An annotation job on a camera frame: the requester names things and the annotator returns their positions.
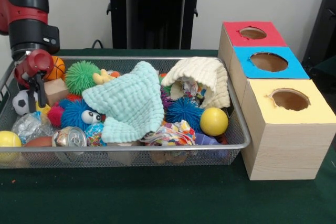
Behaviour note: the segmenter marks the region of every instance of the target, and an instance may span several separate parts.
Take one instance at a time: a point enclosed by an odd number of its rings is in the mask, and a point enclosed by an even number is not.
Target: blue box lid
[[[234,49],[245,76],[250,79],[309,79],[289,47]]]

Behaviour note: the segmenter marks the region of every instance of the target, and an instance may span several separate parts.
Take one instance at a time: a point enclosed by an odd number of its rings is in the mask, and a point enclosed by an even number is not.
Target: black cable
[[[96,40],[93,42],[91,48],[94,48],[94,47],[96,46],[97,43],[100,45],[100,48],[104,48],[102,42],[101,42],[100,40],[98,40],[98,39],[96,39]]]

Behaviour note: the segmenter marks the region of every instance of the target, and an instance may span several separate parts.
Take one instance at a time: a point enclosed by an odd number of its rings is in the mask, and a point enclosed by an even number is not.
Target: yellow box lid
[[[336,116],[312,80],[250,79],[268,124],[333,124]]]

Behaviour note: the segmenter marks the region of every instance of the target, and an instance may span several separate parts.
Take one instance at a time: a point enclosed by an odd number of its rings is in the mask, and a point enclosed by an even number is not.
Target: googly eyes
[[[86,124],[100,123],[101,122],[101,116],[100,116],[100,114],[98,114],[96,112],[85,110],[82,113],[82,120]]]

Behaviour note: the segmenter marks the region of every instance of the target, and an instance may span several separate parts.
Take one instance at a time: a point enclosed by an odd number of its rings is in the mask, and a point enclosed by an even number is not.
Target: wooden block
[[[134,141],[130,143],[108,143],[107,146],[140,146],[140,141]],[[108,152],[108,156],[113,161],[118,161],[121,164],[130,166],[133,161],[138,156],[139,152],[131,151],[131,152]]]
[[[234,47],[230,77],[239,104],[247,79],[309,79],[289,47]]]
[[[285,47],[281,34],[272,22],[223,22],[218,58],[227,70],[235,56],[233,47]]]
[[[69,89],[62,79],[45,82],[44,88],[49,106],[53,106],[56,102],[65,99],[69,94]]]
[[[336,116],[312,80],[252,80],[242,110],[251,180],[314,179],[336,132]]]

